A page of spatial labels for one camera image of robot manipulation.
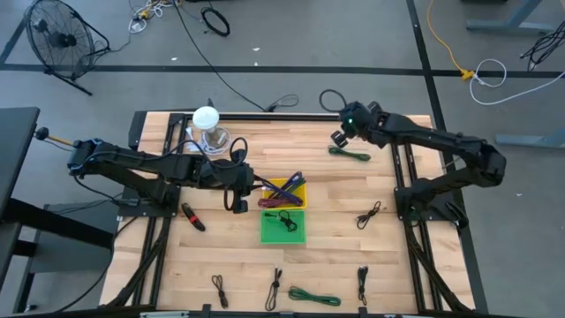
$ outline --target white lid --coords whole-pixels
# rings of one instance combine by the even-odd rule
[[[216,126],[219,120],[220,114],[218,113],[218,110],[210,106],[202,106],[194,112],[194,115],[192,115],[194,125],[202,130]]]

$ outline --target green tray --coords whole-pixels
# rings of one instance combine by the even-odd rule
[[[286,210],[290,219],[297,224],[296,231],[288,231],[284,224],[275,217],[265,216],[265,213],[278,215],[279,210],[261,211],[261,244],[304,244],[306,243],[306,228],[303,210]]]

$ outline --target concrete floor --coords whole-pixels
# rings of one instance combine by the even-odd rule
[[[29,2],[3,1],[0,48],[10,39]],[[99,27],[113,48],[127,41],[127,1],[66,2]],[[454,70],[448,53],[427,28],[428,0],[415,3],[432,68]],[[467,19],[507,17],[518,4],[518,1],[480,5],[436,0],[433,23],[463,67],[472,69],[491,57],[501,60],[511,71],[524,71],[526,64],[518,56],[535,38],[472,34],[464,28]],[[201,6],[185,4],[185,9],[197,15]],[[215,8],[231,24],[232,35],[228,38],[204,34],[205,26],[183,13],[196,42],[213,64],[421,68],[403,1],[233,0],[215,2]],[[557,26],[563,20],[563,13],[558,0],[546,0],[531,15],[531,21]],[[565,49],[555,51],[539,70],[562,71],[564,57]],[[39,64],[25,33],[6,63]],[[204,65],[205,62],[187,39],[177,14],[166,9],[161,19],[152,19],[142,34],[132,36],[130,46],[106,56],[100,64]],[[285,94],[298,94],[300,104],[289,111],[320,112],[318,94],[332,87],[351,100],[376,100],[389,111],[432,114],[422,76],[229,73],[223,77],[261,104],[269,104]],[[469,97],[468,83],[458,78],[434,80],[450,131],[493,142],[496,133],[549,133],[563,125],[561,81],[500,107],[486,108]],[[477,94],[483,100],[495,100],[548,80],[508,79],[494,91],[477,87]],[[0,71],[0,107],[37,106],[41,108],[38,125],[49,127],[56,135],[67,139],[99,137],[119,145],[126,144],[135,110],[193,108],[205,104],[208,97],[223,111],[255,110],[212,73],[90,72],[79,83],[94,92],[94,96],[88,97],[40,72]],[[563,152],[512,147],[499,147],[499,150],[508,158],[503,185],[490,189],[470,187],[463,192],[489,311],[516,316],[558,316],[565,294],[565,278],[561,274],[565,263],[562,248],[565,198],[559,191],[565,178],[560,164]],[[14,197],[38,206],[99,200],[96,194],[77,187],[67,176],[64,165],[67,156],[48,144],[33,142]],[[121,191],[119,185],[101,178],[89,178],[87,183],[106,193]],[[42,311],[58,309],[84,291],[98,275],[95,270],[41,274],[36,277],[30,300],[39,304]],[[17,270],[11,271],[9,280],[0,294],[0,314],[10,312],[11,306],[4,304],[13,299]],[[98,286],[74,308],[95,306],[100,289]]]

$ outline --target wooden table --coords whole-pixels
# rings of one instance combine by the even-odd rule
[[[157,155],[162,152],[169,115],[147,113],[139,151]],[[411,119],[431,126],[428,116]],[[222,310],[217,290],[210,282],[212,275],[221,274],[230,311],[264,311],[274,268],[278,266],[283,273],[275,311],[356,313],[362,306],[357,270],[368,265],[365,295],[369,313],[417,312],[403,224],[396,216],[396,178],[389,147],[378,149],[362,140],[351,141],[349,150],[371,155],[370,162],[362,163],[328,154],[329,135],[338,128],[337,122],[229,120],[220,125],[230,130],[232,139],[247,139],[246,161],[263,178],[287,178],[297,170],[303,171],[308,197],[306,244],[260,243],[260,208],[256,203],[260,190],[247,197],[249,212],[234,215],[223,209],[223,192],[184,188],[181,203],[190,203],[207,230],[196,231],[179,208],[170,229],[159,309],[200,310],[203,304],[211,304],[213,310]],[[443,173],[437,151],[417,146],[413,150],[420,177],[433,178]],[[382,202],[381,212],[359,230],[356,217],[365,214],[376,201]],[[473,307],[456,228],[448,222],[427,224],[436,268],[459,299]],[[140,218],[117,238],[102,304],[117,295],[138,267],[146,227],[147,219]],[[428,280],[421,267],[420,271],[426,303],[431,308]],[[142,303],[147,303],[149,285],[145,284]],[[290,300],[287,291],[292,285],[315,294],[338,296],[342,304],[327,307]]]

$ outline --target black fan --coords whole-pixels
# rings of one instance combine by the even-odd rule
[[[27,39],[45,73],[92,95],[75,80],[94,68],[97,57],[110,51],[108,39],[58,0],[35,0],[25,19]],[[104,48],[94,47],[90,30],[106,42]]]

